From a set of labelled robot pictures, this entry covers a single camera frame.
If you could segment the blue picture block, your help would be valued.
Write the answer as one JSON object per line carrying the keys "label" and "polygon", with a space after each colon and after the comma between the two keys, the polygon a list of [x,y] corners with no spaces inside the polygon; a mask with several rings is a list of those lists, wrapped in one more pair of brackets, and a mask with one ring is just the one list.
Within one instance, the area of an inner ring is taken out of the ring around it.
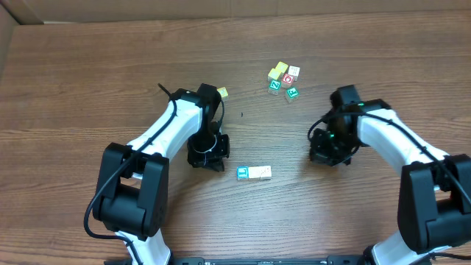
{"label": "blue picture block", "polygon": [[236,169],[237,180],[248,180],[249,179],[249,167],[238,166]]}

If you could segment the tan yellow letter block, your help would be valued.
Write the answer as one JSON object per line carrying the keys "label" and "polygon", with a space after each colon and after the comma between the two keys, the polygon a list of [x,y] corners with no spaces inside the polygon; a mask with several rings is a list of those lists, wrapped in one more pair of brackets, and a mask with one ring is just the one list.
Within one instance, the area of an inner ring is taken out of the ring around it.
{"label": "tan yellow letter block", "polygon": [[259,180],[261,178],[260,168],[257,167],[257,166],[249,167],[248,168],[248,178],[250,180]]}

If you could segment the white drawing block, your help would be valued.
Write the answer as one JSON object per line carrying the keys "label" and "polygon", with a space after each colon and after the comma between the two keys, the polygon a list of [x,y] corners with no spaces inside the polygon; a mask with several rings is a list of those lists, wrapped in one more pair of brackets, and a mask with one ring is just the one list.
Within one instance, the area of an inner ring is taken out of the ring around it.
{"label": "white drawing block", "polygon": [[271,166],[260,166],[259,175],[261,180],[271,180],[272,178],[272,168]]}

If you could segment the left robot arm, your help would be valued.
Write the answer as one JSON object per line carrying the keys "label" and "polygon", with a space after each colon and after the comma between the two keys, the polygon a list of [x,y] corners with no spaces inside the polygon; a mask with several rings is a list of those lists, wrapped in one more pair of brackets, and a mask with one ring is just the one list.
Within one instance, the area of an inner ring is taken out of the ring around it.
{"label": "left robot arm", "polygon": [[127,264],[172,264],[173,255],[161,228],[166,218],[169,167],[182,146],[194,168],[224,171],[230,139],[222,120],[217,88],[202,83],[197,91],[169,94],[163,115],[141,136],[103,152],[96,192],[84,214],[92,238],[122,241],[130,253]]}

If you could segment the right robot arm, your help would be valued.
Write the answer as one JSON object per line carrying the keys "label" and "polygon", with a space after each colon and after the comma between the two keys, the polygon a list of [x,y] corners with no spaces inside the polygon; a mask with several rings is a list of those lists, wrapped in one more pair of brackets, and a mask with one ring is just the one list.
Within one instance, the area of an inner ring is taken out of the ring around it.
{"label": "right robot arm", "polygon": [[382,99],[361,100],[354,85],[330,95],[332,108],[308,131],[314,163],[348,165],[361,147],[373,148],[400,176],[398,230],[362,255],[329,264],[430,264],[470,242],[470,157],[449,155],[420,138]]}

